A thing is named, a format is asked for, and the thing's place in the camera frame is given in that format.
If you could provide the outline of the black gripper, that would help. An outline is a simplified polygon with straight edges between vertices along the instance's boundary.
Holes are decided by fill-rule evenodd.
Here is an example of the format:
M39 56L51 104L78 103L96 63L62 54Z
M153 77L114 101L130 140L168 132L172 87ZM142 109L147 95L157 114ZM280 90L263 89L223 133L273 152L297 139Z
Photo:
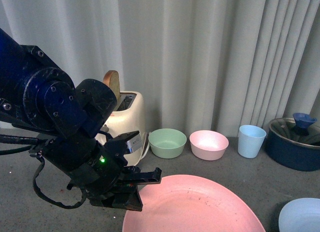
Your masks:
M139 131L107 138L109 140L101 144L80 133L68 139L39 134L37 144L29 151L30 156L40 162L32 178L37 196L57 207L66 207L45 195L37 184L40 172L49 161L70 178L68 190L80 189L81 200L73 207L78 208L89 200L96 207L141 212L143 202L137 185L159 184L162 170L156 167L153 171L141 172L137 166L127 166L124 155L131 151L133 141L140 139Z

